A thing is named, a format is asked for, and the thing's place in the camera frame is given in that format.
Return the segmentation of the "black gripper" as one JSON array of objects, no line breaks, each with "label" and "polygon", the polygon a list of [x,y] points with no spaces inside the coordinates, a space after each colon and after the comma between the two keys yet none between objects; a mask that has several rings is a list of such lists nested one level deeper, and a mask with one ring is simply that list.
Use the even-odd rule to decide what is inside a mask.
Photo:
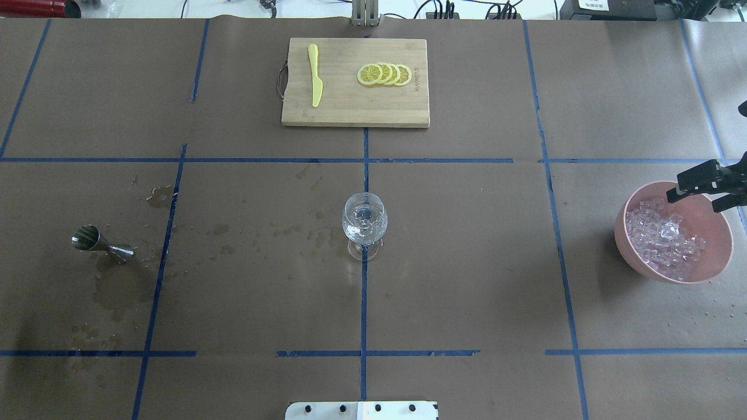
[{"label": "black gripper", "polygon": [[666,192],[669,203],[700,194],[725,194],[711,202],[713,212],[725,212],[730,208],[746,205],[746,157],[744,152],[739,162],[723,167],[718,160],[711,159],[677,175],[677,186]]}]

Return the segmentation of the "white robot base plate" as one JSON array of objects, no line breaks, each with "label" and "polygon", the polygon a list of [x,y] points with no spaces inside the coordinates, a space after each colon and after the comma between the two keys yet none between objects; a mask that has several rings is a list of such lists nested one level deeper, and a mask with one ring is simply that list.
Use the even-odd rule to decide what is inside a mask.
[{"label": "white robot base plate", "polygon": [[324,401],[296,402],[285,419],[438,419],[435,401]]}]

